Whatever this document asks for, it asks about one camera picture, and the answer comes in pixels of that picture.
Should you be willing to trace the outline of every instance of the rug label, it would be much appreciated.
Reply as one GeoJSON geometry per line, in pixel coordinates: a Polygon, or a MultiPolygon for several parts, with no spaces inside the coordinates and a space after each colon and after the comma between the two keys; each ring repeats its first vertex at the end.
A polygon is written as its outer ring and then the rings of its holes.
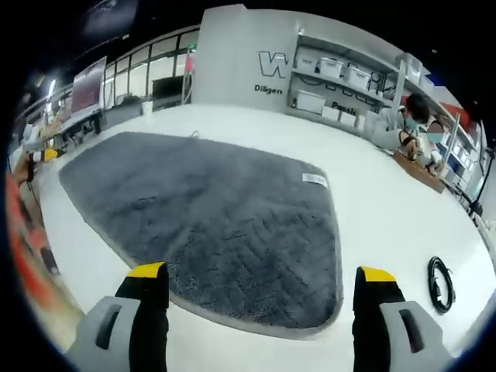
{"type": "Polygon", "coordinates": [[[313,184],[321,184],[325,188],[329,188],[327,186],[327,180],[323,176],[319,176],[318,174],[310,174],[303,173],[303,182],[312,182],[313,184]]]}

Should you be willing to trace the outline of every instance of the coiled cable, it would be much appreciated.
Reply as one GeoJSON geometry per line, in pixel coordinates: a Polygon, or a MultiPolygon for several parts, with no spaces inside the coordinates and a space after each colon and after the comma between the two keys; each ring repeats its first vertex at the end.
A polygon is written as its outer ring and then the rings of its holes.
{"type": "Polygon", "coordinates": [[[439,257],[434,256],[429,261],[429,265],[427,267],[429,294],[434,308],[436,308],[436,310],[440,314],[447,313],[451,309],[451,306],[456,299],[455,289],[453,288],[453,282],[451,281],[449,272],[450,269],[446,267],[446,265],[441,261],[439,257]],[[448,287],[448,301],[446,302],[446,304],[443,304],[441,302],[441,291],[439,289],[439,285],[436,282],[436,269],[439,270],[439,272],[444,276],[446,280],[446,286],[448,287]]]}

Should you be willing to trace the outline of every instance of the desk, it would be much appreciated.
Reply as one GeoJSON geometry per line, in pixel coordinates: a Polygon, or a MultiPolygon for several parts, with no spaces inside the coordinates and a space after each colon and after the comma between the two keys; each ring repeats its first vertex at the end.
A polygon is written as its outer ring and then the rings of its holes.
{"type": "Polygon", "coordinates": [[[45,138],[43,141],[46,142],[47,140],[53,139],[55,142],[53,145],[54,147],[67,147],[67,140],[69,138],[73,138],[75,134],[80,133],[86,122],[90,122],[90,126],[93,127],[95,133],[99,134],[102,131],[102,120],[105,120],[105,115],[100,109],[100,106],[98,104],[88,106],[87,108],[83,108],[81,111],[73,113],[65,122],[62,123],[56,133],[45,138]]]}
{"type": "Polygon", "coordinates": [[[84,312],[115,294],[129,268],[84,222],[58,171],[87,148],[125,131],[172,136],[198,131],[200,139],[314,164],[327,173],[339,223],[344,299],[329,328],[304,340],[278,339],[219,325],[171,304],[170,370],[353,370],[353,289],[360,265],[392,273],[405,298],[417,301],[443,328],[451,353],[466,346],[465,335],[496,288],[496,277],[479,232],[449,192],[427,188],[372,144],[338,129],[222,105],[184,105],[131,119],[43,167],[38,183],[46,233],[62,278],[84,312]],[[420,233],[412,234],[413,226],[420,233]],[[429,297],[432,256],[453,272],[456,302],[445,315],[436,313],[429,297]]]}

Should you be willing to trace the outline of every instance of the metal shelving unit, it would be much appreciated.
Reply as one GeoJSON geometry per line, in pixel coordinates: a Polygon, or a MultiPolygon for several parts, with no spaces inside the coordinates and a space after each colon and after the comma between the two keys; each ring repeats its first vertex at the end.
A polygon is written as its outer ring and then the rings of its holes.
{"type": "MultiPolygon", "coordinates": [[[[377,92],[374,91],[364,91],[359,88],[348,84],[343,79],[334,78],[334,77],[326,77],[325,75],[317,74],[317,73],[308,73],[304,71],[300,71],[297,68],[291,69],[291,76],[288,79],[288,107],[286,113],[289,115],[297,116],[303,119],[311,120],[314,122],[320,122],[321,124],[326,124],[328,126],[335,127],[337,129],[344,130],[353,135],[359,136],[360,131],[358,128],[354,128],[348,126],[346,124],[342,124],[341,122],[337,122],[334,120],[329,120],[327,118],[323,118],[318,114],[313,112],[304,112],[302,110],[298,110],[296,108],[289,107],[291,106],[291,96],[294,95],[294,92],[291,90],[291,80],[294,76],[299,76],[300,78],[311,78],[316,79],[318,81],[324,82],[326,84],[332,84],[335,86],[339,86],[341,88],[348,89],[353,91],[356,95],[362,96],[367,100],[367,104],[370,105],[371,109],[381,108],[381,107],[392,107],[393,109],[399,109],[399,104],[401,101],[401,97],[404,93],[404,89],[410,91],[412,93],[419,93],[425,97],[427,102],[429,103],[429,107],[434,112],[439,113],[441,116],[446,118],[446,121],[449,125],[451,125],[451,138],[447,145],[440,144],[440,146],[445,151],[445,157],[443,158],[445,166],[449,169],[450,172],[453,172],[452,179],[459,180],[460,169],[466,170],[468,166],[463,163],[458,156],[458,154],[453,152],[454,141],[456,138],[459,138],[463,143],[466,149],[470,150],[479,150],[482,151],[483,146],[480,145],[480,149],[476,147],[472,137],[462,128],[460,125],[460,118],[457,116],[454,118],[447,109],[439,102],[437,102],[430,94],[426,93],[418,84],[413,81],[410,81],[405,74],[405,67],[398,68],[393,64],[390,64],[381,58],[374,56],[373,54],[358,50],[355,47],[348,46],[346,44],[342,44],[341,42],[324,40],[318,37],[305,35],[304,31],[300,30],[297,27],[296,37],[294,41],[294,57],[297,56],[297,51],[299,47],[306,47],[313,50],[319,50],[323,53],[330,53],[336,56],[338,59],[342,57],[343,59],[347,59],[356,64],[361,64],[365,67],[370,68],[373,71],[376,71],[380,74],[384,75],[384,81],[381,86],[377,87],[377,90],[385,88],[386,80],[395,82],[396,86],[392,87],[394,89],[394,100],[389,101],[385,98],[379,97],[377,92]],[[448,163],[448,159],[454,159],[459,164],[458,173],[453,169],[451,165],[448,163]]],[[[482,133],[484,135],[484,127],[481,127],[482,133]]]]}
{"type": "MultiPolygon", "coordinates": [[[[392,64],[384,62],[383,60],[373,56],[370,53],[363,52],[355,48],[352,48],[350,46],[333,42],[331,40],[324,40],[324,39],[319,39],[317,37],[305,35],[304,33],[301,32],[301,30],[298,30],[296,33],[297,34],[294,41],[294,51],[295,51],[294,57],[297,56],[298,48],[304,46],[307,48],[311,48],[313,50],[322,51],[324,53],[331,53],[333,55],[336,55],[337,57],[341,56],[356,64],[362,64],[363,66],[367,66],[368,68],[378,71],[384,75],[389,74],[391,72],[399,71],[399,69],[397,69],[392,64]]],[[[293,78],[296,76],[298,76],[299,78],[311,78],[325,84],[341,87],[349,92],[354,93],[356,96],[361,97],[360,99],[361,103],[365,105],[369,105],[370,109],[372,110],[378,108],[380,109],[382,107],[392,107],[393,109],[394,108],[399,109],[399,102],[401,99],[400,93],[396,94],[398,97],[395,96],[394,100],[391,101],[379,96],[376,91],[366,91],[360,89],[348,83],[347,81],[344,81],[341,78],[328,77],[318,73],[309,73],[307,71],[301,71],[293,67],[294,61],[291,62],[291,66],[292,66],[292,69],[290,71],[291,75],[290,78],[288,79],[288,89],[287,89],[288,106],[286,108],[286,113],[289,115],[297,116],[299,118],[307,119],[313,122],[319,122],[327,126],[341,129],[347,133],[353,134],[354,136],[361,136],[362,134],[361,131],[355,126],[349,126],[347,124],[344,124],[336,120],[327,119],[319,114],[315,114],[314,112],[306,112],[291,107],[291,103],[293,101],[292,95],[294,94],[294,90],[291,89],[291,82],[293,81],[293,78]]],[[[402,86],[403,81],[400,79],[398,83],[399,84],[397,85],[397,90],[401,92],[403,91],[403,86],[402,86]]]]}
{"type": "Polygon", "coordinates": [[[320,124],[324,124],[325,126],[331,126],[332,128],[341,129],[344,132],[353,134],[354,136],[358,136],[358,137],[361,136],[361,133],[357,128],[353,126],[347,126],[346,124],[337,122],[336,120],[327,119],[319,114],[315,114],[314,112],[299,110],[297,108],[292,108],[288,106],[286,107],[286,114],[300,119],[307,119],[312,122],[319,122],[320,124]]]}
{"type": "Polygon", "coordinates": [[[306,72],[306,71],[300,71],[297,68],[293,68],[291,70],[291,73],[292,74],[296,74],[296,75],[300,75],[300,76],[304,76],[304,77],[307,77],[307,78],[313,78],[313,79],[316,79],[316,80],[319,80],[319,81],[323,81],[325,83],[329,83],[329,84],[333,84],[333,85],[338,85],[338,86],[340,86],[342,88],[350,89],[351,91],[353,91],[353,92],[355,92],[355,93],[357,93],[359,95],[362,95],[365,98],[368,98],[368,99],[374,101],[375,103],[377,103],[380,106],[391,107],[393,105],[393,101],[390,101],[388,99],[379,97],[378,95],[374,94],[371,91],[365,91],[363,89],[360,89],[358,87],[355,87],[354,85],[351,85],[350,83],[348,83],[348,82],[346,82],[346,81],[344,81],[343,79],[340,79],[340,78],[336,78],[336,77],[334,78],[334,77],[329,77],[329,76],[325,76],[325,75],[322,75],[322,74],[316,74],[316,73],[310,73],[310,72],[306,72]]]}

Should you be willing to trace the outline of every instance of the shelf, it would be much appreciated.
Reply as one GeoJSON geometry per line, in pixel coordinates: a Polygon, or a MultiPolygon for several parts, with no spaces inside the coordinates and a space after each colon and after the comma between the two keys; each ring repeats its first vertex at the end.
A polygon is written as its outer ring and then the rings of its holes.
{"type": "MultiPolygon", "coordinates": [[[[429,103],[429,106],[436,108],[435,111],[441,112],[441,114],[443,114],[445,117],[447,117],[448,118],[448,121],[451,122],[452,126],[454,127],[454,125],[455,125],[455,118],[453,118],[453,116],[450,114],[450,112],[448,110],[446,110],[446,108],[441,103],[437,102],[434,98],[432,98],[430,95],[428,95],[427,93],[425,93],[425,91],[419,85],[417,85],[413,81],[410,81],[408,79],[408,77],[405,77],[405,86],[404,86],[404,88],[407,89],[407,90],[409,90],[412,93],[419,93],[422,96],[424,96],[425,98],[427,98],[427,101],[429,103]]],[[[458,126],[458,130],[456,131],[456,134],[457,135],[460,135],[461,139],[465,143],[468,143],[470,145],[470,147],[472,147],[473,149],[475,149],[475,145],[474,145],[474,142],[472,140],[472,137],[470,137],[467,134],[467,132],[465,132],[465,129],[463,129],[462,126],[458,126]]]]}
{"type": "Polygon", "coordinates": [[[354,85],[351,85],[350,83],[344,81],[343,79],[337,78],[337,77],[335,77],[335,78],[329,77],[329,76],[325,76],[325,75],[321,75],[321,74],[316,74],[315,72],[314,73],[305,72],[305,71],[298,70],[297,68],[293,68],[291,70],[291,73],[296,74],[296,75],[300,75],[300,76],[304,76],[307,78],[320,80],[320,81],[323,81],[325,83],[339,85],[340,87],[350,89],[351,91],[354,91],[355,93],[362,95],[363,97],[369,98],[369,99],[381,104],[382,106],[391,107],[393,104],[392,101],[389,101],[385,98],[379,97],[378,95],[376,95],[370,91],[364,91],[363,89],[355,87],[354,85]]]}
{"type": "Polygon", "coordinates": [[[300,119],[306,119],[311,122],[318,122],[326,126],[331,126],[332,128],[343,130],[349,134],[353,134],[354,136],[361,137],[361,131],[359,131],[354,126],[347,126],[346,124],[342,124],[341,122],[337,122],[336,120],[324,118],[319,114],[315,114],[314,112],[300,110],[298,108],[286,107],[286,114],[295,116],[300,119]]]}
{"type": "MultiPolygon", "coordinates": [[[[444,143],[438,143],[443,149],[445,149],[446,151],[448,150],[448,146],[445,145],[444,143]]],[[[454,157],[455,160],[463,167],[463,168],[467,168],[467,165],[465,165],[464,163],[462,163],[462,160],[460,159],[460,157],[458,157],[458,155],[456,155],[455,153],[449,153],[449,156],[450,157],[454,157]]]]}
{"type": "Polygon", "coordinates": [[[358,64],[363,64],[384,74],[392,71],[398,71],[398,69],[392,64],[384,62],[380,58],[377,58],[368,52],[363,52],[361,50],[357,50],[356,48],[352,48],[351,46],[343,45],[330,40],[319,39],[308,35],[298,35],[298,45],[300,47],[311,47],[313,49],[323,50],[337,56],[345,57],[346,59],[352,60],[358,64]]]}

